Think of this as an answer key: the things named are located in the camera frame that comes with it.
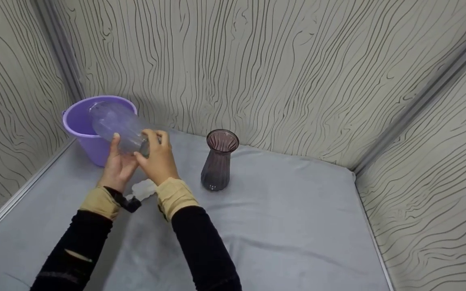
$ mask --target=wood grain wallpaper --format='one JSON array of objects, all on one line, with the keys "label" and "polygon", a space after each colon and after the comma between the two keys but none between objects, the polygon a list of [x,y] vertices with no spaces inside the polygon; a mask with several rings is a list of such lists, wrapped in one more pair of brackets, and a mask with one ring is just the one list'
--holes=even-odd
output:
[{"label": "wood grain wallpaper", "polygon": [[466,74],[356,184],[396,290],[466,290]]},{"label": "wood grain wallpaper", "polygon": [[67,139],[69,104],[29,1],[0,0],[0,207]]},{"label": "wood grain wallpaper", "polygon": [[65,0],[87,94],[352,167],[466,41],[466,0]]}]

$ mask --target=person's right hand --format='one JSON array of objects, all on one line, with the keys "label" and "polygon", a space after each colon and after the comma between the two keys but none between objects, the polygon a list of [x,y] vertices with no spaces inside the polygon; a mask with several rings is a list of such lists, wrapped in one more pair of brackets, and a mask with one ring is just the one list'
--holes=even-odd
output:
[{"label": "person's right hand", "polygon": [[145,158],[140,153],[135,152],[134,156],[146,176],[157,186],[170,177],[179,179],[168,133],[151,129],[144,129],[141,132],[148,138],[150,154],[148,158]]}]

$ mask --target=black sleeve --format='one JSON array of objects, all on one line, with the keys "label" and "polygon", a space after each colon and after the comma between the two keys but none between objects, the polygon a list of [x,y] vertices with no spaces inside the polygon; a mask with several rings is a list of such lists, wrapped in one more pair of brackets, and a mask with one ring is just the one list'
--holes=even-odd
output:
[{"label": "black sleeve", "polygon": [[[93,212],[79,210],[72,218],[68,230],[46,259],[30,290],[83,290],[111,228],[110,219]],[[91,261],[75,258],[66,250]]]},{"label": "black sleeve", "polygon": [[182,208],[172,217],[172,228],[197,291],[242,290],[235,265],[204,208]]}]

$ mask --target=purple bucket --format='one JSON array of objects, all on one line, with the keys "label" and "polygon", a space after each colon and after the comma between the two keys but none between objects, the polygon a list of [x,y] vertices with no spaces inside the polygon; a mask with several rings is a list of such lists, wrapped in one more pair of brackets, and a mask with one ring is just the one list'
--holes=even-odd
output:
[{"label": "purple bucket", "polygon": [[109,155],[109,142],[96,135],[89,116],[89,107],[100,101],[120,103],[130,108],[134,114],[138,114],[135,105],[127,99],[118,96],[95,96],[71,105],[63,112],[62,122],[66,130],[76,137],[91,162],[104,167]]}]

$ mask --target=bucket rim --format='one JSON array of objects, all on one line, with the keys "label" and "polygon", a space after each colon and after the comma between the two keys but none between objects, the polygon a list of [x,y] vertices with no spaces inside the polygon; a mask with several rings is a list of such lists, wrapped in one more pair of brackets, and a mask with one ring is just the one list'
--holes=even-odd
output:
[{"label": "bucket rim", "polygon": [[73,107],[75,107],[75,105],[79,104],[79,103],[84,103],[84,102],[88,102],[92,99],[98,99],[98,98],[102,98],[102,97],[111,97],[112,99],[121,99],[121,100],[124,100],[126,103],[128,103],[129,105],[131,105],[131,107],[133,108],[133,112],[135,115],[138,114],[138,109],[135,107],[135,105],[129,101],[128,99],[125,99],[123,97],[120,97],[120,96],[114,96],[114,95],[99,95],[99,96],[93,96],[93,97],[89,97],[89,98],[84,98],[82,99],[81,101],[78,101],[74,104],[72,104],[68,109],[66,109],[66,111],[63,112],[62,114],[62,123],[64,125],[64,128],[72,135],[76,136],[76,137],[84,137],[84,138],[100,138],[99,135],[88,135],[88,134],[81,134],[81,133],[78,133],[76,131],[74,131],[73,129],[71,129],[71,127],[67,124],[67,116],[68,114],[70,114],[70,111],[73,109]]}]

